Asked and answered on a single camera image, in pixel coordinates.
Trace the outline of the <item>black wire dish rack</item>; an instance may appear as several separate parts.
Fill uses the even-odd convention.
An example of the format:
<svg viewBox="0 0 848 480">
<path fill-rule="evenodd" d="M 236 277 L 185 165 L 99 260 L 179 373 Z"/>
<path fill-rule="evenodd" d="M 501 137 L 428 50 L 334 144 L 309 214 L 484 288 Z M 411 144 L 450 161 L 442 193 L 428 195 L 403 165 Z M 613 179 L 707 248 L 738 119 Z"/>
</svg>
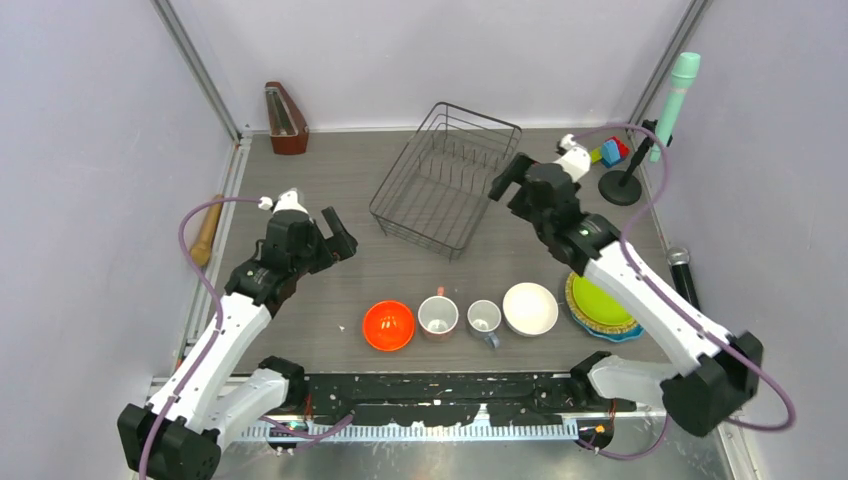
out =
<svg viewBox="0 0 848 480">
<path fill-rule="evenodd" d="M 517 151 L 520 126 L 438 102 L 369 203 L 384 234 L 460 258 L 488 208 L 492 181 Z"/>
</svg>

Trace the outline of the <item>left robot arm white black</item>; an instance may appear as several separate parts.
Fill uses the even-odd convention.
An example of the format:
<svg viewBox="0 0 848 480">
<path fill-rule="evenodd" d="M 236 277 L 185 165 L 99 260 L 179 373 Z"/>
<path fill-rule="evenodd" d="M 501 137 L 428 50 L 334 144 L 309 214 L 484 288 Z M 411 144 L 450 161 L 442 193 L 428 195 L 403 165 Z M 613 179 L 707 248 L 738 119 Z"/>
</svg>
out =
<svg viewBox="0 0 848 480">
<path fill-rule="evenodd" d="M 142 479 L 209 479 L 245 429 L 278 409 L 298 412 L 308 397 L 302 366 L 269 356 L 248 380 L 221 393 L 247 348 L 296 291 L 298 281 L 353 257 L 358 242 L 332 207 L 324 236 L 301 206 L 276 204 L 254 254 L 235 268 L 198 343 L 144 406 L 118 417 L 122 448 Z"/>
</svg>

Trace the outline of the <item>mint green microphone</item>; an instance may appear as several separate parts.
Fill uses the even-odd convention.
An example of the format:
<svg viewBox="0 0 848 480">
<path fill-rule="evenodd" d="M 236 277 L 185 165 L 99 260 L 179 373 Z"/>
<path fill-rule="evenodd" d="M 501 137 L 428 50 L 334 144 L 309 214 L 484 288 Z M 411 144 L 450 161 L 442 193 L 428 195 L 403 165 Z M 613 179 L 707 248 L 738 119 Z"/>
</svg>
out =
<svg viewBox="0 0 848 480">
<path fill-rule="evenodd" d="M 698 75 L 700 64 L 700 54 L 682 52 L 672 68 L 670 89 L 654 130 L 655 135 L 664 146 L 669 145 L 686 94 Z"/>
</svg>

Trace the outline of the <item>orange bowl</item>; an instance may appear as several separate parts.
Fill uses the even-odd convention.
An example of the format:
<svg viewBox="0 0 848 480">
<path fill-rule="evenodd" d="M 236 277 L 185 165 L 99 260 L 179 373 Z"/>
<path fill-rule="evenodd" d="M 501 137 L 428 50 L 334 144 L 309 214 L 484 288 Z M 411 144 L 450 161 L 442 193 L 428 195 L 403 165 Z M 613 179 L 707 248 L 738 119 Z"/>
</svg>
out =
<svg viewBox="0 0 848 480">
<path fill-rule="evenodd" d="M 395 300 L 380 301 L 364 315 L 362 332 L 365 341 L 381 352 L 404 348 L 414 337 L 416 319 L 411 309 Z"/>
</svg>

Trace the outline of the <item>white bowl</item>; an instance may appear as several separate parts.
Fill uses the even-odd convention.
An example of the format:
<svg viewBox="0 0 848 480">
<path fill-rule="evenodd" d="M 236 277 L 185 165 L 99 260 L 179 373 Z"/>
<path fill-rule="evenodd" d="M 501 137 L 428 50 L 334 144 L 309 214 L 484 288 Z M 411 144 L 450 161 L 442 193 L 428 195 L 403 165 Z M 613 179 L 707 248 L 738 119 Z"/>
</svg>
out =
<svg viewBox="0 0 848 480">
<path fill-rule="evenodd" d="M 559 306 L 553 293 L 532 282 L 510 287 L 503 297 L 502 311 L 508 327 L 524 337 L 548 333 L 559 318 Z"/>
</svg>

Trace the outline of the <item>blue polka dot plate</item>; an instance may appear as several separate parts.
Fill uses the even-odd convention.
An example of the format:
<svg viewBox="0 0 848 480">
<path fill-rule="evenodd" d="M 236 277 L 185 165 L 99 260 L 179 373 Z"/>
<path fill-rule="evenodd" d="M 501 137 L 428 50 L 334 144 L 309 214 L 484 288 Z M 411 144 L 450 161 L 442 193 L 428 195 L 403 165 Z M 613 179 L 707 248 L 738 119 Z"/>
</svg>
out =
<svg viewBox="0 0 848 480">
<path fill-rule="evenodd" d="M 634 340 L 644 333 L 643 327 L 633 319 L 621 325 L 604 325 L 577 311 L 571 311 L 570 316 L 590 335 L 613 343 Z"/>
</svg>

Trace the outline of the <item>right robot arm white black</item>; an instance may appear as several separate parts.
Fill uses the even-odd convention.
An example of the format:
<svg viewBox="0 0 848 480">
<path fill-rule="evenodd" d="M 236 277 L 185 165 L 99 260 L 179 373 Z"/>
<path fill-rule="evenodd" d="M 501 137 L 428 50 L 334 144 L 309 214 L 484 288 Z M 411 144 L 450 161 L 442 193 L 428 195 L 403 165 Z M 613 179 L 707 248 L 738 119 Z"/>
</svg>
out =
<svg viewBox="0 0 848 480">
<path fill-rule="evenodd" d="M 596 410 L 609 398 L 657 405 L 687 433 L 704 437 L 757 393 L 764 347 L 752 333 L 734 335 L 701 314 L 638 256 L 625 252 L 619 231 L 603 216 L 581 210 L 578 184 L 557 162 L 519 153 L 492 182 L 499 200 L 528 221 L 551 256 L 616 300 L 652 336 L 666 364 L 597 354 L 571 387 L 574 403 Z"/>
</svg>

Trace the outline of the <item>wooden rolling pin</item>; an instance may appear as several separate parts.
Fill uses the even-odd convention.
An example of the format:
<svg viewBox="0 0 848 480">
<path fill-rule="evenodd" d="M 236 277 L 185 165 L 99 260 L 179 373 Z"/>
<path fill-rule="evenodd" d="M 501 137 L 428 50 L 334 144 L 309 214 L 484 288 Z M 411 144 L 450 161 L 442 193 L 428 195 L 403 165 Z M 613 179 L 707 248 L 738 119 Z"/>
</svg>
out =
<svg viewBox="0 0 848 480">
<path fill-rule="evenodd" d="M 218 224 L 222 212 L 221 194 L 213 198 L 213 203 L 202 209 L 203 220 L 198 229 L 194 242 L 189 248 L 189 256 L 198 267 L 205 267 L 212 255 L 212 247 L 217 234 Z"/>
</svg>

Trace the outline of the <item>lime green plate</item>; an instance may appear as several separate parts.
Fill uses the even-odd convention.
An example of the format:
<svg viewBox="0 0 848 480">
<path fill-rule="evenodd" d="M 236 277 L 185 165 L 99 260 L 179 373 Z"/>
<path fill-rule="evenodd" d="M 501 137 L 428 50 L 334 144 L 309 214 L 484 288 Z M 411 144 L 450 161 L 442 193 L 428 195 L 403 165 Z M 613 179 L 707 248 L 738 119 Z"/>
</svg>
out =
<svg viewBox="0 0 848 480">
<path fill-rule="evenodd" d="M 635 329 L 638 322 L 615 299 L 589 280 L 571 275 L 571 296 L 590 328 L 604 332 Z"/>
</svg>

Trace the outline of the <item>colourful toy blocks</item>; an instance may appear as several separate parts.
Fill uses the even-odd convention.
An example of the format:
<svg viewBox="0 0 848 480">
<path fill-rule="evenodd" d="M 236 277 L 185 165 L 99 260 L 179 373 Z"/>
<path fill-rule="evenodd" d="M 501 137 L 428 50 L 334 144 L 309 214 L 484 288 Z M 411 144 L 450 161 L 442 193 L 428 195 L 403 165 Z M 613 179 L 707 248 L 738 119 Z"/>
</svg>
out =
<svg viewBox="0 0 848 480">
<path fill-rule="evenodd" d="M 629 155 L 630 148 L 618 137 L 612 136 L 590 152 L 590 159 L 593 164 L 600 163 L 605 168 L 612 168 Z"/>
</svg>

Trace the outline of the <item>brown wooden metronome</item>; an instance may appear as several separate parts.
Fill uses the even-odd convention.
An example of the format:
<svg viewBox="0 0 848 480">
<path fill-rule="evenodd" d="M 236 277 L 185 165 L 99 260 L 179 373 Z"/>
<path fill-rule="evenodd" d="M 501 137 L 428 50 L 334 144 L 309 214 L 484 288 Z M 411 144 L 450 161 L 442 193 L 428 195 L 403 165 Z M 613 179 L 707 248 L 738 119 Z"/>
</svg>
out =
<svg viewBox="0 0 848 480">
<path fill-rule="evenodd" d="M 304 115 L 280 82 L 267 82 L 264 92 L 273 152 L 287 156 L 304 154 L 309 140 Z"/>
</svg>

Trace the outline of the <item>black handheld microphone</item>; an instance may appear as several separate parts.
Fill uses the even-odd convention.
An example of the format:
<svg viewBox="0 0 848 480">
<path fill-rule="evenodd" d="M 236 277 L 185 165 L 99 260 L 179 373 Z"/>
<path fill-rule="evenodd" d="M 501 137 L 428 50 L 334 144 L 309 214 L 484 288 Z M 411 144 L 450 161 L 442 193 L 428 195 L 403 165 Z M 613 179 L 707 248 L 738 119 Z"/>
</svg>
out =
<svg viewBox="0 0 848 480">
<path fill-rule="evenodd" d="M 682 247 L 671 247 L 666 252 L 672 281 L 677 293 L 695 309 L 701 310 L 690 268 L 690 254 Z"/>
</svg>

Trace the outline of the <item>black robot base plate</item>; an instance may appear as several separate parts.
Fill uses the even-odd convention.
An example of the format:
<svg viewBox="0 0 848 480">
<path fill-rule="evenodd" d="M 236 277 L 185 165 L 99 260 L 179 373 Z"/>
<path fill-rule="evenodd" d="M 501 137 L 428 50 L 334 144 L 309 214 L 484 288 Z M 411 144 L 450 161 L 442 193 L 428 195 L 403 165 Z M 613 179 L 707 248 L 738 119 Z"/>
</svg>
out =
<svg viewBox="0 0 848 480">
<path fill-rule="evenodd" d="M 633 412 L 629 400 L 603 399 L 567 373 L 309 374 L 295 401 L 272 415 L 304 415 L 334 425 L 351 415 L 357 426 L 427 427 L 470 424 L 480 413 L 493 426 L 545 426 L 561 414 Z"/>
</svg>

